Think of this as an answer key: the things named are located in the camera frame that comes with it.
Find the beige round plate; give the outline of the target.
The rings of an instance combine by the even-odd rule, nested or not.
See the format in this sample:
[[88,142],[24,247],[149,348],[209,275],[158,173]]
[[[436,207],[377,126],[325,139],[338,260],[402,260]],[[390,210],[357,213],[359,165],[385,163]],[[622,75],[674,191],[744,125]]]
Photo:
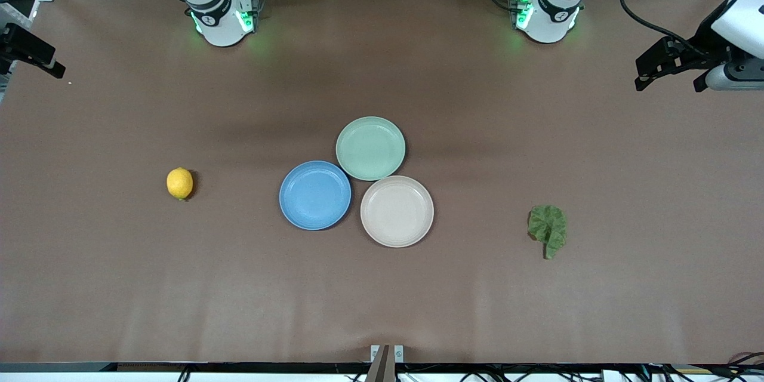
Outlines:
[[422,241],[435,214],[428,189],[408,176],[382,178],[361,199],[363,229],[372,240],[388,248],[409,248]]

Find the blue round plate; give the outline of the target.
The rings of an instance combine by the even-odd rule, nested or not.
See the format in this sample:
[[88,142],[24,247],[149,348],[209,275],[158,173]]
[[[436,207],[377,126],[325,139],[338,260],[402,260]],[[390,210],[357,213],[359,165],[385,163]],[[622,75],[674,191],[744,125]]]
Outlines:
[[311,160],[289,171],[279,187],[281,213],[295,227],[324,230],[346,216],[352,187],[346,173],[325,160]]

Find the light green round plate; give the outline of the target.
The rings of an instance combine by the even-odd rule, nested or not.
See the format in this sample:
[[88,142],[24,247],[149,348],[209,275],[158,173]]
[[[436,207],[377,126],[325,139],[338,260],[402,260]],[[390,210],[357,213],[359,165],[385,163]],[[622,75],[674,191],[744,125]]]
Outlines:
[[406,141],[392,121],[363,116],[342,129],[335,143],[335,155],[349,176],[361,181],[377,181],[393,175],[401,167],[406,156]]

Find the yellow lemon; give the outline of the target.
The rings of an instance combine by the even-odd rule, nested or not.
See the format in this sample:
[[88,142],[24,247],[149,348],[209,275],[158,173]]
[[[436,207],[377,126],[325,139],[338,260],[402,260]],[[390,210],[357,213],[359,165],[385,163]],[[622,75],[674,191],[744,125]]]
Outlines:
[[193,193],[193,174],[183,167],[169,171],[165,183],[167,192],[176,200],[185,201]]

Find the metal mounting bracket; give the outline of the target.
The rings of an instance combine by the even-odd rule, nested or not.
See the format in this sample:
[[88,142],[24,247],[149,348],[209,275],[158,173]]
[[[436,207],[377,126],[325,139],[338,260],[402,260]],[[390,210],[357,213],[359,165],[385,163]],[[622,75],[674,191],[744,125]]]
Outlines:
[[403,344],[375,344],[370,350],[371,365],[364,382],[399,382],[396,366],[404,363]]

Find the green lettuce leaf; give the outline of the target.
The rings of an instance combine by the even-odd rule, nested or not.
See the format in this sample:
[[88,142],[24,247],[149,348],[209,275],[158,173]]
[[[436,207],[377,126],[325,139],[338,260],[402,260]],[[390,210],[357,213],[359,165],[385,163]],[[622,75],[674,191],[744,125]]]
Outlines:
[[552,260],[567,241],[568,219],[561,208],[554,205],[536,205],[528,218],[528,233],[543,244],[544,259]]

